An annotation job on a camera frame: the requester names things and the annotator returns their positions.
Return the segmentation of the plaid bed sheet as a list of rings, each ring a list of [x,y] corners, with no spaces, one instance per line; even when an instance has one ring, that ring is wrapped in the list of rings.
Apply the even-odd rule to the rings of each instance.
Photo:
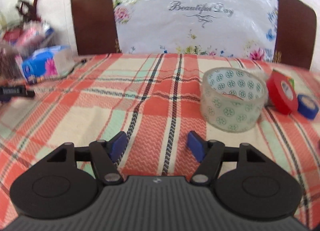
[[[218,67],[279,70],[293,78],[295,91],[319,100],[319,74],[283,64],[175,54],[95,56],[63,80],[36,85],[33,99],[1,105],[1,226],[17,216],[9,198],[12,182],[64,142],[87,146],[125,131],[123,175],[190,177],[197,168],[185,145],[191,130],[227,146],[248,142],[273,159],[302,186],[296,218],[317,226],[319,119],[267,107],[247,132],[214,128],[200,114],[200,81]]]

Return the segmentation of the blue tape roll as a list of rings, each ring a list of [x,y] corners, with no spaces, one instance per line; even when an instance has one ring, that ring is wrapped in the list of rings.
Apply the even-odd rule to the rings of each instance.
[[[319,112],[319,106],[309,96],[298,94],[298,112],[307,119],[313,120]]]

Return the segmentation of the blue tissue pack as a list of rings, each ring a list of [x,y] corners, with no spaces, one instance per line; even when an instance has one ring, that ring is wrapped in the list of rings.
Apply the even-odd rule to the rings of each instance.
[[[50,46],[33,52],[21,65],[27,82],[68,74],[75,66],[72,49],[67,45]]]

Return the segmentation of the pink snack bags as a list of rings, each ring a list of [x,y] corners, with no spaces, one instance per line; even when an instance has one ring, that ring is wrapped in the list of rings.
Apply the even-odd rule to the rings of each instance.
[[[27,56],[34,51],[52,45],[55,30],[48,23],[31,22],[24,26],[22,34],[13,43],[1,39],[1,49]]]

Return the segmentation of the dark red plant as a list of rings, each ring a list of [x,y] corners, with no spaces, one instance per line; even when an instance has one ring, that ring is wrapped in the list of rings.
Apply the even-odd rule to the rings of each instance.
[[[38,0],[34,0],[32,3],[27,0],[18,0],[16,4],[16,10],[22,17],[23,23],[40,22],[41,17],[37,12]]]

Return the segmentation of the clear patterned tape roll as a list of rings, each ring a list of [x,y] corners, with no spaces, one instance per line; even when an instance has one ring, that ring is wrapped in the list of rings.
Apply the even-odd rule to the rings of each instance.
[[[200,111],[212,126],[226,132],[253,128],[268,98],[266,84],[235,68],[213,68],[202,78]]]

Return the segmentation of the red tape roll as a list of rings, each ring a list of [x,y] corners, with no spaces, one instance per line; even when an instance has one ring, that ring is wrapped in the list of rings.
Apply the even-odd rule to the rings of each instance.
[[[269,99],[279,113],[289,115],[297,111],[297,95],[287,76],[273,70],[266,81],[266,86]]]

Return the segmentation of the brown floral headboard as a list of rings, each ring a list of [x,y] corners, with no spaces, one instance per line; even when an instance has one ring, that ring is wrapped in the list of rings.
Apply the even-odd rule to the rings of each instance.
[[[301,0],[71,0],[78,54],[217,55],[310,69],[319,29]]]

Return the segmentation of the black device on bed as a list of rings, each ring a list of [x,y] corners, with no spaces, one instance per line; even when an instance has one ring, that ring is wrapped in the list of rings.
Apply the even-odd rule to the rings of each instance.
[[[25,85],[1,86],[1,102],[9,102],[13,97],[34,98],[35,92]]]

